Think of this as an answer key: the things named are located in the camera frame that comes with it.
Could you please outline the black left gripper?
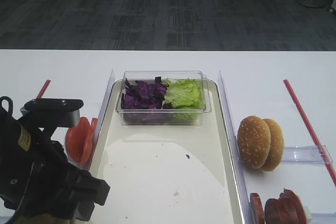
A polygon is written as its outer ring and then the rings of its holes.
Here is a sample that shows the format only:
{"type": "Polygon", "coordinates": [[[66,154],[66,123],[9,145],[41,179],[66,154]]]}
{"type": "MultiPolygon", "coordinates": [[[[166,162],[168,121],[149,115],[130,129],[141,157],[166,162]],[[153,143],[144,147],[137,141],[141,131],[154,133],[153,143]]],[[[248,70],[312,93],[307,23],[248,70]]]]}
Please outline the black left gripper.
{"type": "Polygon", "coordinates": [[[60,219],[89,220],[103,206],[108,183],[69,162],[54,164],[35,157],[36,149],[18,143],[21,129],[1,130],[1,206],[21,216],[49,214],[60,219]]]}

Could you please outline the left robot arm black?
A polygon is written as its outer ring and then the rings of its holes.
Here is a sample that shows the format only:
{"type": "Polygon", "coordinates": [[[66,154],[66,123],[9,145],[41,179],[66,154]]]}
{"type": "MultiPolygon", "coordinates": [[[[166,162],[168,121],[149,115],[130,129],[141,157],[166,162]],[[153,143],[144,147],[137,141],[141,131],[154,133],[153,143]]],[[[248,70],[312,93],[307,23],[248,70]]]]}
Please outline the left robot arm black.
{"type": "Polygon", "coordinates": [[[1,109],[1,199],[20,217],[49,214],[88,221],[96,205],[106,203],[110,186],[71,164],[62,145],[51,139],[58,127],[79,123],[83,101],[38,98],[28,101],[23,115],[13,118],[13,102],[1,109]]]}

